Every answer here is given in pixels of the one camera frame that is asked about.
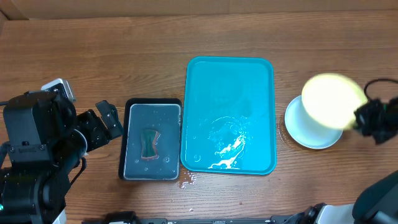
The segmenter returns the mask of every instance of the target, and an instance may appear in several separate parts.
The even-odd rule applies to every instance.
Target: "water puddle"
[[[237,159],[243,156],[249,139],[245,132],[246,125],[230,116],[212,122],[208,139],[216,144],[218,150],[215,152],[216,163],[208,169],[240,169],[241,164],[238,164]]]
[[[181,168],[180,177],[178,178],[178,187],[186,189],[187,187],[194,187],[197,181],[197,173],[191,172],[186,168]]]
[[[300,145],[290,136],[289,132],[287,132],[285,125],[285,115],[279,117],[279,121],[277,123],[277,132],[282,140],[282,142],[291,149],[307,149],[306,147]]]

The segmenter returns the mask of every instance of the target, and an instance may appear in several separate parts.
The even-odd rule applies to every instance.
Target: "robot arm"
[[[0,171],[0,223],[53,223],[65,208],[65,195],[85,168],[84,155],[122,135],[118,112],[106,101],[77,115],[75,96],[66,80],[58,79],[42,91],[27,92],[4,107],[12,167]],[[83,161],[69,181],[70,171]]]
[[[398,224],[398,171],[368,187],[354,204],[319,204],[283,224]]]

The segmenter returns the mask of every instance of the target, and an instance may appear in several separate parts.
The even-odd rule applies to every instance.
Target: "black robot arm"
[[[4,107],[9,142],[1,147],[0,162],[8,153],[12,167],[0,171],[0,223],[52,223],[66,206],[70,171],[86,152],[123,133],[115,106],[96,104],[103,121],[93,110],[76,115],[69,83],[52,84]]]

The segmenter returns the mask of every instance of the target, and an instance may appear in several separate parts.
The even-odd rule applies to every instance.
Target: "white bowl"
[[[328,128],[311,118],[305,111],[301,96],[294,98],[287,106],[285,125],[295,141],[310,149],[330,147],[343,134],[343,130]]]

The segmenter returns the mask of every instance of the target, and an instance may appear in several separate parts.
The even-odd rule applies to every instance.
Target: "wood grain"
[[[361,86],[373,78],[398,78],[398,13],[7,21],[0,36],[0,96],[7,100],[63,77],[73,85],[78,112],[106,99],[123,118],[124,104],[133,97],[183,101],[186,66],[198,55],[268,59],[275,70],[279,121],[316,73],[344,73]],[[383,99],[396,93],[387,83],[369,90]],[[3,142],[7,134],[0,119]],[[398,138],[376,147],[372,139],[348,131],[333,147],[313,151],[297,147],[283,123],[280,128],[272,174],[188,175],[182,167],[179,182],[119,180],[117,139],[88,156],[87,170],[67,195],[68,219],[78,223],[121,210],[166,218],[290,214],[320,202],[353,203],[367,186],[398,168]],[[181,189],[187,179],[194,184]]]
[[[396,0],[0,0],[16,19],[82,19],[398,9]]]

